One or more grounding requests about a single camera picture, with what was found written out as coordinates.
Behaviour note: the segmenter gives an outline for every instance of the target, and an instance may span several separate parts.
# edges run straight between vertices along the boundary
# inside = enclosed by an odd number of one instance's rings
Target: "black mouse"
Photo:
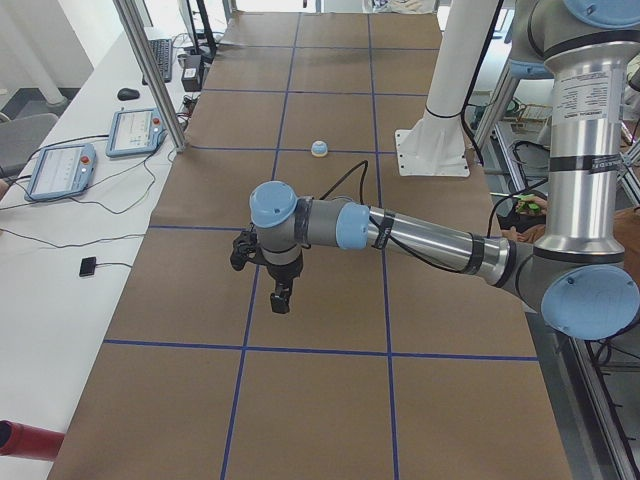
[[[140,92],[133,88],[121,88],[118,91],[118,100],[135,100],[136,98],[140,98]]]

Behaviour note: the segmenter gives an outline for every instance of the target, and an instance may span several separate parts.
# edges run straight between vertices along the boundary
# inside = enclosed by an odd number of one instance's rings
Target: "red cylinder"
[[[62,440],[63,433],[0,421],[0,455],[53,462],[58,456]]]

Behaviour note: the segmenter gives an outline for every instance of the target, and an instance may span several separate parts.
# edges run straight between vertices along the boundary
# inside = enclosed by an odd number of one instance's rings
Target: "grid line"
[[[242,386],[242,374],[244,372],[244,361],[247,355],[247,345],[249,343],[249,332],[251,330],[251,319],[253,317],[253,307],[255,305],[256,291],[258,287],[258,277],[260,276],[260,267],[256,265],[253,275],[253,286],[251,288],[251,300],[249,302],[249,310],[247,312],[247,324],[244,330],[244,339],[240,353],[240,363],[238,365],[238,375],[236,377],[236,386],[233,392],[233,403],[231,406],[231,414],[229,415],[229,428],[227,429],[227,440],[224,447],[224,457],[222,459],[222,468],[220,469],[220,480],[225,480],[227,475],[227,467],[229,465],[229,455],[231,453],[231,441],[233,439],[233,428],[236,421],[236,413],[238,412],[238,402],[240,401],[240,388]]]
[[[295,93],[299,95],[363,95],[369,96],[371,92],[327,92],[323,90],[260,90],[255,88],[235,89],[235,88],[203,88],[202,93],[230,92],[230,93]],[[427,97],[426,93],[401,93],[401,92],[378,92],[376,95],[386,97]]]
[[[369,70],[371,74],[371,114],[373,117],[373,140],[376,151],[376,181],[378,187],[378,206],[382,207],[382,179],[380,176],[380,154],[378,146],[378,118],[376,112],[376,81],[373,67],[373,48],[371,41],[371,16],[367,15],[367,33],[369,36]],[[389,314],[389,289],[387,285],[387,255],[383,250],[382,262],[382,286],[384,295],[384,319],[387,340],[387,372],[389,376],[389,415],[391,419],[391,447],[393,459],[393,478],[400,479],[400,462],[398,461],[398,429],[396,416],[395,382],[393,378],[393,344],[391,341],[391,316]]]
[[[267,347],[258,345],[224,345],[215,343],[182,343],[160,342],[147,340],[123,340],[107,338],[105,344],[122,345],[130,347],[157,347],[157,348],[184,348],[201,350],[232,350],[237,352],[265,352],[265,353],[300,353],[309,355],[345,355],[362,357],[394,357],[394,358],[424,358],[434,360],[473,360],[493,362],[538,362],[538,357],[519,355],[474,355],[459,353],[420,353],[420,352],[379,352],[374,350],[338,350],[322,348],[297,348],[297,347]]]
[[[280,131],[278,132],[278,142],[276,143],[276,155],[273,161],[273,170],[271,171],[271,180],[275,180],[278,170],[278,157],[280,156],[280,145],[282,145],[282,135],[284,133],[284,122],[287,116],[287,103],[289,102],[289,93],[291,88],[291,79],[293,77],[293,62],[296,58],[296,44],[298,43],[298,33],[300,32],[301,14],[298,14],[298,22],[296,24],[296,34],[293,39],[293,48],[291,49],[291,63],[289,64],[289,77],[287,78],[287,88],[284,92],[284,105],[282,106],[282,117],[280,118]]]
[[[440,50],[440,47],[434,48],[412,48],[412,47],[340,47],[340,46],[330,46],[330,47],[317,47],[317,46],[297,46],[294,45],[291,47],[290,45],[245,45],[241,43],[225,43],[221,42],[220,47],[236,47],[236,48],[300,48],[300,49],[311,49],[311,50],[399,50],[399,51],[410,51],[410,52],[433,52]]]
[[[214,232],[242,232],[242,227],[215,227],[215,226],[198,226],[198,225],[149,225],[148,228],[156,230],[206,230]]]
[[[214,150],[223,152],[308,152],[308,148],[274,148],[274,147],[205,147],[202,145],[189,145],[195,150]],[[375,150],[331,150],[333,153],[361,153],[365,155],[395,155],[396,152]]]

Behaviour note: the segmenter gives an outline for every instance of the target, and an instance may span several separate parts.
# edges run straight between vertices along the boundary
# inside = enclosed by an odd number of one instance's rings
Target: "silver cylinder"
[[[385,211],[371,207],[371,218],[381,225]],[[379,235],[378,227],[369,223],[368,243],[373,245]],[[474,239],[470,233],[461,232],[433,223],[425,222],[402,214],[395,214],[391,236],[412,252],[426,257],[430,262],[443,268],[466,273],[473,255]],[[509,257],[509,241],[506,238],[482,239],[484,248],[482,261],[477,269],[468,273],[484,278],[490,285],[496,284],[502,277]],[[392,239],[386,245],[387,250],[409,254]]]
[[[613,238],[617,172],[598,162],[619,154],[626,65],[638,51],[637,43],[610,42],[545,62],[556,80],[547,229],[535,244],[538,254],[586,255],[591,262],[624,251]]]

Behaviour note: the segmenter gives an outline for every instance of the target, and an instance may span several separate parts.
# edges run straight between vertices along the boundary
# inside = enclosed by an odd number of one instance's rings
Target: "gray chair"
[[[41,113],[16,120],[2,115],[0,178],[18,175],[29,161],[29,155],[40,146],[57,121],[58,117],[53,113]]]

